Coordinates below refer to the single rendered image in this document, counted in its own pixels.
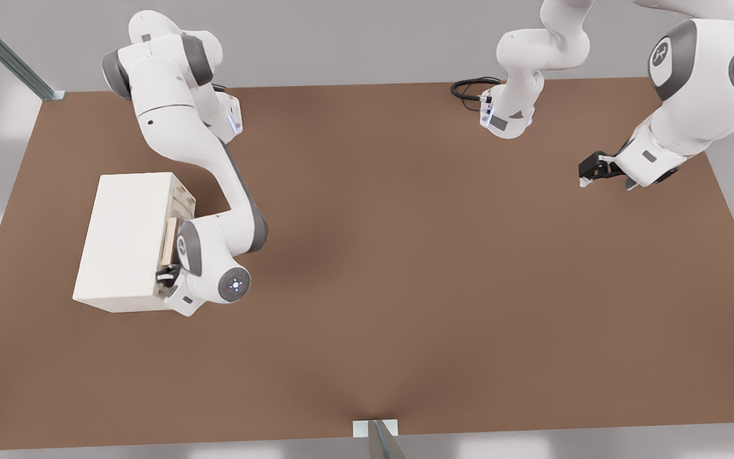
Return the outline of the pale oven door handle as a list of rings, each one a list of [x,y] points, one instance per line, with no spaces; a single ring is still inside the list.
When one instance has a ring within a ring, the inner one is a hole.
[[[169,217],[166,219],[163,238],[161,239],[161,253],[158,261],[159,268],[178,263],[176,238],[179,225],[180,218],[178,217]]]

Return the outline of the white oven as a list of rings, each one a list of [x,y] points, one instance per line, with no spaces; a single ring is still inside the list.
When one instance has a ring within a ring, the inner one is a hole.
[[[168,310],[155,281],[166,219],[194,217],[196,200],[171,172],[102,175],[73,299],[113,313]]]

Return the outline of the silver frame post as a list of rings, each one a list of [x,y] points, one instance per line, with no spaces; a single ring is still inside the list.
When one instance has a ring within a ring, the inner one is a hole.
[[[51,88],[0,38],[0,63],[42,101],[62,101],[64,91]]]
[[[370,459],[407,459],[397,442],[398,421],[356,420],[352,422],[352,436],[367,438]]]

